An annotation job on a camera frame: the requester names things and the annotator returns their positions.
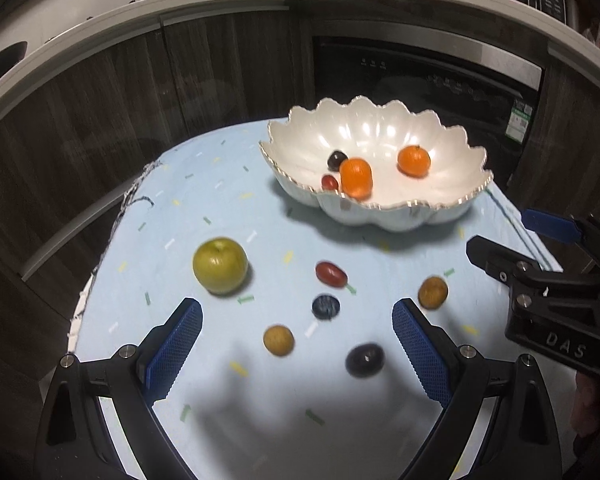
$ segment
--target scalloped bowl rim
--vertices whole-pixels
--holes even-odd
[[[278,120],[270,120],[269,123],[267,123],[267,133],[269,134],[269,144],[273,144],[274,143],[274,139],[273,136],[271,134],[271,125],[272,124],[282,124],[283,126],[287,126],[289,124],[291,124],[291,119],[293,117],[293,113],[294,110],[296,109],[300,109],[300,110],[304,110],[305,112],[309,113],[309,114],[315,114],[316,112],[318,112],[318,110],[320,109],[320,106],[322,105],[323,102],[332,102],[336,105],[338,105],[341,108],[347,108],[349,106],[351,106],[354,102],[359,101],[359,100],[363,100],[363,101],[368,101],[372,106],[374,106],[375,108],[386,108],[390,105],[400,105],[401,107],[404,108],[404,110],[408,113],[411,114],[414,117],[418,117],[420,115],[423,114],[433,114],[436,118],[436,121],[438,122],[438,124],[440,125],[440,128],[442,128],[443,130],[449,130],[452,128],[460,128],[462,130],[462,132],[464,133],[464,143],[468,145],[468,138],[467,138],[467,133],[466,133],[466,129],[464,128],[464,126],[461,126],[459,124],[455,124],[454,126],[443,126],[442,123],[440,122],[440,117],[439,115],[436,113],[435,110],[431,110],[431,109],[427,109],[427,110],[423,110],[420,113],[415,114],[414,112],[411,112],[407,106],[400,100],[398,99],[394,99],[392,101],[389,101],[387,104],[384,105],[376,105],[374,104],[373,101],[371,101],[370,99],[368,99],[365,96],[357,96],[354,97],[350,103],[348,104],[340,104],[339,102],[335,101],[334,99],[331,99],[329,97],[325,97],[323,99],[320,100],[320,102],[318,102],[317,106],[315,107],[315,110],[307,110],[304,107],[301,106],[294,106],[291,108],[291,110],[289,110],[289,114],[286,117],[286,121],[284,123],[281,123]],[[391,204],[391,205],[381,205],[379,203],[375,203],[375,202],[360,202],[359,200],[356,200],[346,194],[344,194],[343,192],[340,192],[339,190],[324,190],[324,189],[315,189],[315,187],[313,186],[308,186],[307,184],[302,184],[301,182],[298,182],[296,179],[294,179],[293,177],[289,176],[287,173],[285,173],[285,171],[283,171],[279,165],[276,163],[275,160],[273,160],[269,154],[265,151],[264,149],[264,142],[265,141],[260,141],[258,144],[260,146],[260,152],[262,153],[262,155],[264,156],[264,158],[266,159],[266,161],[269,163],[269,165],[273,168],[273,170],[279,174],[280,176],[282,176],[283,178],[285,178],[286,180],[288,180],[289,182],[291,182],[292,184],[294,184],[295,186],[298,186],[299,188],[308,191],[314,195],[333,195],[333,196],[339,196],[341,199],[343,200],[347,200],[348,202],[351,202],[353,204],[357,204],[358,206],[364,208],[364,209],[369,209],[369,210],[378,210],[378,211],[391,211],[391,210],[396,210],[396,209],[403,209],[403,208],[411,208],[411,207],[418,207],[418,206],[422,206],[422,207],[427,207],[433,211],[438,211],[441,209],[452,209],[456,206],[462,205],[465,202],[469,202],[470,200],[473,200],[478,194],[480,194],[481,192],[484,191],[484,189],[486,189],[486,187],[491,183],[491,181],[493,180],[493,172],[491,170],[485,170],[484,169],[484,165],[487,161],[487,150],[482,147],[482,146],[469,146],[470,150],[483,150],[484,151],[484,157],[482,158],[482,162],[480,164],[480,168],[481,170],[486,174],[486,179],[485,181],[480,184],[480,186],[475,187],[474,189],[471,190],[471,192],[467,193],[466,195],[460,196],[458,197],[458,199],[453,200],[452,202],[446,202],[446,203],[437,203],[437,204],[431,204],[429,203],[427,200],[421,200],[421,199],[411,199],[411,200],[405,200],[403,202],[398,202],[395,204]]]

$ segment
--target blue textured pad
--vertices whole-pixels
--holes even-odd
[[[201,330],[202,307],[196,300],[191,300],[191,304],[146,368],[144,398],[148,402],[167,396]]]
[[[418,321],[404,304],[398,301],[392,313],[395,335],[407,353],[411,366],[416,370],[420,384],[427,397],[437,400],[443,408],[451,402],[449,373],[442,357],[425,335]]]
[[[522,225],[563,244],[577,244],[582,240],[582,233],[573,220],[536,209],[527,209],[522,213]]]

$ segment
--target green apple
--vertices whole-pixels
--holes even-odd
[[[238,288],[248,269],[247,254],[231,238],[208,240],[193,255],[193,273],[212,294],[228,294]]]

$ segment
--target blueberry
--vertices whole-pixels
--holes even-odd
[[[327,160],[327,167],[329,168],[329,171],[339,171],[340,164],[342,164],[348,158],[349,157],[340,150],[336,150],[335,152],[331,153],[329,159]]]
[[[315,298],[311,310],[318,319],[333,319],[340,312],[340,302],[329,294],[321,294]]]
[[[345,361],[347,372],[359,379],[377,374],[384,366],[384,350],[376,343],[356,346]]]

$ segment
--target countertop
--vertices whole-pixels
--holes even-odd
[[[75,353],[81,361],[108,358],[142,341],[182,298],[195,298],[203,309],[202,332],[154,409],[199,478],[395,479],[440,406],[427,399],[395,336],[394,303],[415,297],[426,277],[445,276],[449,297],[425,313],[429,321],[456,344],[515,360],[525,350],[504,337],[507,289],[469,263],[465,244],[480,234],[531,255],[544,269],[560,267],[495,184],[447,224],[400,234],[340,225],[278,185],[258,148],[267,139],[266,125],[237,124],[195,137],[147,168],[96,271]],[[220,298],[191,268],[196,248],[218,236],[240,243],[251,266],[241,289]],[[314,267],[320,260],[340,265],[352,288],[319,282]],[[319,294],[340,301],[333,320],[312,315]],[[262,343],[274,324],[295,336],[285,358]],[[351,377],[347,353],[371,341],[384,348],[384,368],[372,378]],[[542,356],[538,363],[568,463],[574,372]],[[126,471],[143,478],[112,404],[103,409]],[[487,401],[453,478],[471,467],[489,416]]]
[[[291,0],[140,0],[94,17],[34,50],[0,79],[0,120],[67,67],[161,24],[215,12],[280,8]],[[504,16],[547,37],[548,51],[600,87],[600,50],[566,25],[515,0],[442,0]]]

